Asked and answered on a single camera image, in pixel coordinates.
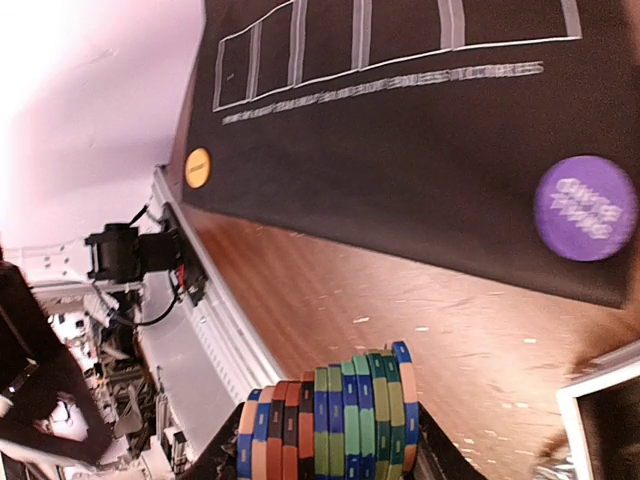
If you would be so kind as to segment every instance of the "stack of poker chips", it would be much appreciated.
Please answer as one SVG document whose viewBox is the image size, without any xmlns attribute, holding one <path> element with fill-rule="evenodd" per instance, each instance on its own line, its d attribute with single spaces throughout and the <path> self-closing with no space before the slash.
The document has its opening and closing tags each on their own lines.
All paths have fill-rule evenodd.
<svg viewBox="0 0 640 480">
<path fill-rule="evenodd" d="M 404 342 L 253 390 L 238 427 L 240 479 L 398 480 L 419 439 Z"/>
</svg>

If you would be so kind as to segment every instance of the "cable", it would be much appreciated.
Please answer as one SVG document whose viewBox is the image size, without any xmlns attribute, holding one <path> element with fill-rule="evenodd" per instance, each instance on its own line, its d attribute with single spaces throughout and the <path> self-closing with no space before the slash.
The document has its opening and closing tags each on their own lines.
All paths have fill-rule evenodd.
<svg viewBox="0 0 640 480">
<path fill-rule="evenodd" d="M 138 220 L 140 220 L 143 217 L 143 215 L 147 213 L 147 210 L 149 210 L 149 204 L 145 204 L 145 206 L 142 207 L 138 213 L 136 213 L 135 217 L 131 219 L 131 221 L 127 224 L 127 226 L 132 227 L 133 225 L 135 225 L 138 222 Z"/>
<path fill-rule="evenodd" d="M 155 223 L 156 225 L 158 225 L 159 227 L 162 227 L 162 220 L 157 218 L 155 215 L 153 215 L 150 211 L 149 211 L 149 204 L 145 204 L 144 207 L 142 207 L 140 209 L 140 211 L 138 213 L 136 213 L 135 217 L 133 217 L 131 219 L 131 221 L 127 224 L 127 226 L 132 227 L 133 225 L 135 225 L 136 223 L 138 223 L 138 221 L 143 217 L 143 216 L 147 216 L 147 218 L 149 220 L 151 220 L 153 223 Z"/>
<path fill-rule="evenodd" d="M 178 303 L 178 301 L 180 300 L 180 291 L 179 291 L 179 288 L 176 285 L 174 285 L 173 280 L 171 279 L 171 272 L 168 273 L 168 276 L 169 276 L 169 283 L 171 284 L 171 289 L 173 290 L 173 300 L 171 300 L 171 303 L 169 304 L 167 309 L 164 312 L 162 312 L 157 318 L 154 318 L 153 320 L 149 320 L 147 322 L 139 322 L 139 323 L 136 323 L 136 322 L 134 322 L 134 321 L 122 316 L 120 314 L 120 312 L 118 312 L 116 309 L 112 308 L 107 303 L 107 301 L 102 296 L 103 295 L 102 291 L 98 288 L 98 286 L 95 284 L 95 282 L 92 282 L 91 285 L 92 285 L 93 289 L 96 291 L 96 293 L 98 294 L 98 298 L 100 299 L 100 302 L 107 309 L 108 315 L 109 315 L 110 318 L 113 318 L 115 321 L 117 321 L 119 323 L 122 323 L 123 325 L 127 325 L 129 327 L 132 327 L 132 328 L 151 327 L 153 325 L 157 325 L 162 320 L 167 318 L 169 316 L 169 314 L 171 313 L 171 311 L 173 310 L 173 308 Z"/>
</svg>

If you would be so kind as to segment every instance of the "wooden surface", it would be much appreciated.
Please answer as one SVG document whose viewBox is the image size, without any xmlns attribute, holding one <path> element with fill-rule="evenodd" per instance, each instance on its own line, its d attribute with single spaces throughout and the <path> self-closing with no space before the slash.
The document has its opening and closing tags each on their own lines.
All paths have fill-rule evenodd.
<svg viewBox="0 0 640 480">
<path fill-rule="evenodd" d="M 640 2 L 628 3 L 640 32 Z M 183 160 L 169 169 L 177 190 Z M 530 477 L 562 442 L 557 389 L 640 338 L 633 303 L 608 310 L 185 209 L 287 374 L 405 339 L 420 401 L 492 480 Z"/>
</svg>

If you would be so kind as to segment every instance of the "purple circle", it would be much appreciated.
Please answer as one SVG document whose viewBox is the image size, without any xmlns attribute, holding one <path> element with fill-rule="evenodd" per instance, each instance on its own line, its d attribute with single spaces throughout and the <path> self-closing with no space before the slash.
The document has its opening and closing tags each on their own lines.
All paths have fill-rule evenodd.
<svg viewBox="0 0 640 480">
<path fill-rule="evenodd" d="M 637 217 L 631 180 L 601 157 L 585 155 L 557 163 L 536 192 L 540 237 L 570 260 L 593 262 L 614 255 L 633 235 Z"/>
</svg>

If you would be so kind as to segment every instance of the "orange circle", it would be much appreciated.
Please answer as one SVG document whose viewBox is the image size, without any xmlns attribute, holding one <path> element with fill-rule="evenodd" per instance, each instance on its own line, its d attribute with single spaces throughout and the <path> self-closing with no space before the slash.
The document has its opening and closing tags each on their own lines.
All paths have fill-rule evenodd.
<svg viewBox="0 0 640 480">
<path fill-rule="evenodd" d="M 204 148 L 198 148 L 191 152 L 184 167 L 187 185 L 191 188 L 200 188 L 209 181 L 211 176 L 211 157 Z"/>
</svg>

